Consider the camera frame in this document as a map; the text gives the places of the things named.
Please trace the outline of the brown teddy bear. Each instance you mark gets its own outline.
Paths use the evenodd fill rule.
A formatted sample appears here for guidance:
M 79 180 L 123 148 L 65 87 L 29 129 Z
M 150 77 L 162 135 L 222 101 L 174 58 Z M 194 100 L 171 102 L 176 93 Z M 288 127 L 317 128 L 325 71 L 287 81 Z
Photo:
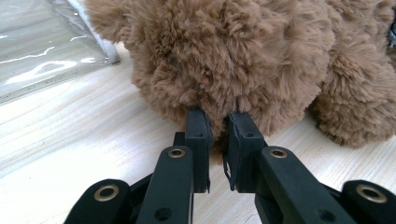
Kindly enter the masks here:
M 312 110 L 334 143 L 396 135 L 396 0 L 85 0 L 93 29 L 121 43 L 132 81 L 165 119 L 248 113 L 266 135 Z

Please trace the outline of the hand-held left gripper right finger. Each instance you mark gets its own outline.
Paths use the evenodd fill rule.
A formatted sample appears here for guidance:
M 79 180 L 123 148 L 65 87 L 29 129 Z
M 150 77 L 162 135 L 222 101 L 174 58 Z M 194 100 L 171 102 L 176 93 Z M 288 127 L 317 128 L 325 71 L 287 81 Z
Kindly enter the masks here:
M 223 169 L 230 188 L 238 192 L 255 192 L 255 157 L 266 147 L 264 137 L 248 113 L 232 113 L 228 117 L 227 130 Z

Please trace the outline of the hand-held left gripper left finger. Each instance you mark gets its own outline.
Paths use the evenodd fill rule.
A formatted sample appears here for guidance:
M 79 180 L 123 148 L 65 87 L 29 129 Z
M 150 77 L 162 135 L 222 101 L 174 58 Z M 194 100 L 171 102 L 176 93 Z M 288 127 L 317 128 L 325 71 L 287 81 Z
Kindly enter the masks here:
M 174 146 L 188 147 L 193 156 L 193 190 L 205 193 L 210 189 L 209 156 L 212 133 L 209 118 L 201 109 L 189 110 L 184 132 L 176 132 Z

